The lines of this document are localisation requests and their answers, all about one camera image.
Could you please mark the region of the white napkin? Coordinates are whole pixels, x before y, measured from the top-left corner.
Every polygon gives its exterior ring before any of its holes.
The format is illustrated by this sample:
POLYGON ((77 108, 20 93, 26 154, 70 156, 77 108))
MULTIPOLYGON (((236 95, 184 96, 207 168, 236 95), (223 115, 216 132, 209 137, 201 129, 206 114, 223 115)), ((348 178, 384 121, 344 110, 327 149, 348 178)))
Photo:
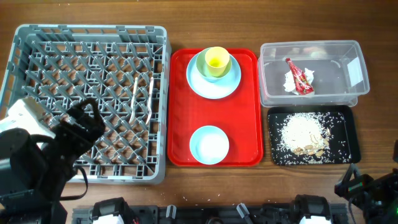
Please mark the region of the white napkin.
MULTIPOLYGON (((305 73, 305 78, 307 79, 309 84, 312 84, 312 82, 314 80, 314 76, 313 76, 314 71, 305 68, 304 73, 305 73)), ((295 87, 294 76, 292 74, 292 71, 289 71, 285 74, 284 88, 285 88, 286 92, 293 93, 295 95, 299 95, 299 93, 297 92, 296 87, 295 87)))

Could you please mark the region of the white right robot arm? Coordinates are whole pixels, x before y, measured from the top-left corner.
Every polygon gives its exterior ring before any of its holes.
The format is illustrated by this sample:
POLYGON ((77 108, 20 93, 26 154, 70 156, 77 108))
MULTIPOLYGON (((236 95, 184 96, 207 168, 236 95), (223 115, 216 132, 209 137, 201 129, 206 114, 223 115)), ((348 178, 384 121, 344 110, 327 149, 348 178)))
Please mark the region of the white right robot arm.
MULTIPOLYGON (((335 194, 363 212, 366 223, 397 224, 397 169, 378 179, 361 174, 355 164, 336 183, 335 194)), ((288 209, 289 223, 339 223, 331 212, 326 198, 314 195, 298 195, 288 209)))

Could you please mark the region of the white plastic spoon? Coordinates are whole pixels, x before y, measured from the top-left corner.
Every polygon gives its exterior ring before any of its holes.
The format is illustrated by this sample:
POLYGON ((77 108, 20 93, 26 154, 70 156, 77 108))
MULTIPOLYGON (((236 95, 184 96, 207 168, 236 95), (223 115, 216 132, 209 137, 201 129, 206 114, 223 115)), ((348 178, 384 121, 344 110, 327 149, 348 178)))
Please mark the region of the white plastic spoon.
POLYGON ((133 123, 135 119, 135 102, 137 95, 137 86, 138 86, 138 77, 134 79, 134 86, 133 86, 132 100, 131 100, 131 117, 129 119, 129 124, 133 123))

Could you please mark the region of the yellow plastic cup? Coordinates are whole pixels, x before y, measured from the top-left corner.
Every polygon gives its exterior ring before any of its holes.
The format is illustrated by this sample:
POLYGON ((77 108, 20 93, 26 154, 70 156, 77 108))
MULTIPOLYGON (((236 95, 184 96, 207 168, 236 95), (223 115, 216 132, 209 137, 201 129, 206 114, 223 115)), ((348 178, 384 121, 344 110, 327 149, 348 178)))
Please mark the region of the yellow plastic cup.
POLYGON ((220 77, 229 64, 229 52, 223 47, 210 47, 205 53, 205 62, 212 77, 220 77))

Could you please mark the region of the red plastic tray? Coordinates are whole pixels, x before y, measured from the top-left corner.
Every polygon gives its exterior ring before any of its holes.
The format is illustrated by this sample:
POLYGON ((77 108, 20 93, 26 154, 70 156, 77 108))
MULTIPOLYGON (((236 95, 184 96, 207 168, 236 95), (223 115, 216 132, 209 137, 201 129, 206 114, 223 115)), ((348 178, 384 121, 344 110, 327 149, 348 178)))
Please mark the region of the red plastic tray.
POLYGON ((187 81, 189 61, 200 49, 180 49, 171 58, 167 154, 177 166, 200 167, 190 152, 190 138, 206 125, 222 129, 229 152, 219 165, 254 166, 264 154, 257 58, 248 49, 230 49, 241 68, 241 81, 229 96, 210 100, 196 94, 187 81))

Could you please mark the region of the black tray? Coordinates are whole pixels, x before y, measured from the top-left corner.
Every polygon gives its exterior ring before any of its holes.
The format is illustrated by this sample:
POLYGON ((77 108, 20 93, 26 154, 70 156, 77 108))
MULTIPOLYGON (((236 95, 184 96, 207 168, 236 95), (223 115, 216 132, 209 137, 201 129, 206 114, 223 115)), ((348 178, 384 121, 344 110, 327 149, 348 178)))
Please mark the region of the black tray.
POLYGON ((345 118, 345 127, 348 136, 348 146, 351 152, 351 162, 358 163, 361 160, 361 154, 359 150, 359 142, 356 133, 356 127, 354 122, 353 112, 350 107, 345 105, 333 105, 333 106, 288 106, 288 107, 276 107, 271 108, 267 114, 275 113, 305 113, 305 112, 340 112, 345 118))

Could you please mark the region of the red snack wrapper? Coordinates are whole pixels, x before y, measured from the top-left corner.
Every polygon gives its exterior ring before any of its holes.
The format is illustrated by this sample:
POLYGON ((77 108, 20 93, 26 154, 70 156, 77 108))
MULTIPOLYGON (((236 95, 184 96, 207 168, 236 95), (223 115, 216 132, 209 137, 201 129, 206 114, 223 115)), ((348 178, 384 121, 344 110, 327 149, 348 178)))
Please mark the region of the red snack wrapper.
POLYGON ((287 62, 290 71, 292 72, 296 92, 299 95, 314 94, 315 91, 311 86, 311 84, 309 84, 307 78, 305 77, 305 73, 300 68, 295 66, 290 58, 287 58, 285 61, 287 62))

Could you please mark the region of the rice and food scraps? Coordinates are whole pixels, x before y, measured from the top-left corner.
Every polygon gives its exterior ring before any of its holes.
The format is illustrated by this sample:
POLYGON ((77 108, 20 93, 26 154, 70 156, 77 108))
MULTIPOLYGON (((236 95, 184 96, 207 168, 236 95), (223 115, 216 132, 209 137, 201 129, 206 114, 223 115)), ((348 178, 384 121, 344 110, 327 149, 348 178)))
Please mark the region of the rice and food scraps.
POLYGON ((275 113, 268 116, 273 163, 351 162, 345 118, 340 112, 275 113))

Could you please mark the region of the green bowl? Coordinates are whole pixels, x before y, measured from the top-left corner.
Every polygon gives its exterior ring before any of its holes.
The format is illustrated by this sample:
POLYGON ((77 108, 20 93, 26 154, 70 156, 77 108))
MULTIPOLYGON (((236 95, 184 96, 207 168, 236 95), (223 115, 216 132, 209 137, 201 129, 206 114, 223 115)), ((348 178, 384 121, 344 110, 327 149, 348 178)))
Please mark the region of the green bowl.
POLYGON ((201 73, 201 75, 204 76, 205 78, 207 78, 207 79, 209 79, 209 80, 218 80, 218 79, 224 77, 224 76, 229 72, 229 70, 231 69, 231 65, 232 65, 231 55, 229 54, 229 56, 230 56, 230 61, 229 61, 229 64, 227 65, 227 67, 226 67, 226 70, 225 70, 224 73, 222 74, 222 76, 220 76, 220 77, 212 77, 212 76, 209 74, 208 70, 207 70, 206 62, 205 62, 205 53, 206 53, 206 51, 207 51, 209 48, 207 48, 207 49, 205 49, 205 50, 202 50, 202 51, 198 54, 197 61, 196 61, 197 69, 198 69, 198 71, 201 73))

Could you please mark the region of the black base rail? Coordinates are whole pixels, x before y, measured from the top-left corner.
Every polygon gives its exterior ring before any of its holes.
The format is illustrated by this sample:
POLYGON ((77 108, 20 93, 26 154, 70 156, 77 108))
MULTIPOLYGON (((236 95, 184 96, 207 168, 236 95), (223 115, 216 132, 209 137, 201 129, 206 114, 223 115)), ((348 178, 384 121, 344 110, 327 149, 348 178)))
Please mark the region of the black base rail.
POLYGON ((348 223, 343 203, 326 198, 297 195, 290 203, 265 203, 229 207, 128 206, 121 198, 97 202, 90 208, 74 209, 73 223, 348 223))

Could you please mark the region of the light blue plate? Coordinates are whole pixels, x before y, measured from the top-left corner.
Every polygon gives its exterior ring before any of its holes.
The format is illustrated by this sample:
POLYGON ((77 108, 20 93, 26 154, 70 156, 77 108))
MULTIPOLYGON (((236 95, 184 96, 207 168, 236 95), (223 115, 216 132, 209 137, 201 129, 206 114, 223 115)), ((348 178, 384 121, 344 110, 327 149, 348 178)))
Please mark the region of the light blue plate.
POLYGON ((240 84, 241 68, 237 60, 231 55, 232 65, 229 72, 218 80, 209 80, 201 75, 197 69, 197 53, 188 63, 186 78, 189 87, 199 96, 217 100, 232 94, 240 84))

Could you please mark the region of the white plastic fork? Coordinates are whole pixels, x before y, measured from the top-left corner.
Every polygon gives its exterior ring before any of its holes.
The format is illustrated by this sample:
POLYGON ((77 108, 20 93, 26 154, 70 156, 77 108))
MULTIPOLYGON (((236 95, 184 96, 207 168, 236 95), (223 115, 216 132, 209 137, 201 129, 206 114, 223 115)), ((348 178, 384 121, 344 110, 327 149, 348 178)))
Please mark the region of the white plastic fork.
POLYGON ((146 119, 146 125, 149 124, 151 116, 152 116, 152 94, 153 94, 153 89, 154 89, 154 77, 150 78, 150 83, 149 83, 149 97, 148 97, 148 102, 147 102, 147 119, 146 119))

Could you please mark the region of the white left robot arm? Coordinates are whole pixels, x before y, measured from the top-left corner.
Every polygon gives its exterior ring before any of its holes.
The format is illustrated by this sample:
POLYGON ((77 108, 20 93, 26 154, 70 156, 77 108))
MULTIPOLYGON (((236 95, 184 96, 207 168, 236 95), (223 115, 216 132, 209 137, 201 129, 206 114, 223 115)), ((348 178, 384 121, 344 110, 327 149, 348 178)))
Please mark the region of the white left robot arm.
POLYGON ((94 99, 67 110, 75 119, 46 128, 44 109, 33 97, 17 100, 1 120, 1 223, 65 223, 65 184, 82 168, 74 162, 104 134, 94 99))

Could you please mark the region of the clear plastic bin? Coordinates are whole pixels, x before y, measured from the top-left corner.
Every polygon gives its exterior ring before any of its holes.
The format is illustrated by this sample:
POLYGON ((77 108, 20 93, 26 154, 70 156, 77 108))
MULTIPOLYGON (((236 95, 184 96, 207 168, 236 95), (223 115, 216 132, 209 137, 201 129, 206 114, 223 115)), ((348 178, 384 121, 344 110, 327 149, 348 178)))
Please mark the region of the clear plastic bin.
POLYGON ((368 71, 359 43, 355 40, 315 40, 262 44, 258 59, 261 104, 264 107, 290 105, 355 106, 358 97, 370 91, 368 71), (290 58, 301 70, 314 71, 315 93, 295 95, 285 91, 285 74, 290 58))

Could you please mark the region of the light blue bowl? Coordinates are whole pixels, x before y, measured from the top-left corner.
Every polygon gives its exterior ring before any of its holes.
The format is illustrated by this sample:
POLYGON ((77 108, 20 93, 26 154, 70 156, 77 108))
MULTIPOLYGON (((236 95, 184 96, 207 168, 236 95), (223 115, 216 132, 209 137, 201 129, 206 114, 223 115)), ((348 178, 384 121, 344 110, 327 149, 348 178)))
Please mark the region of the light blue bowl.
POLYGON ((189 148, 193 158, 204 165, 215 165, 229 153, 229 139, 216 126, 202 126, 190 138, 189 148))

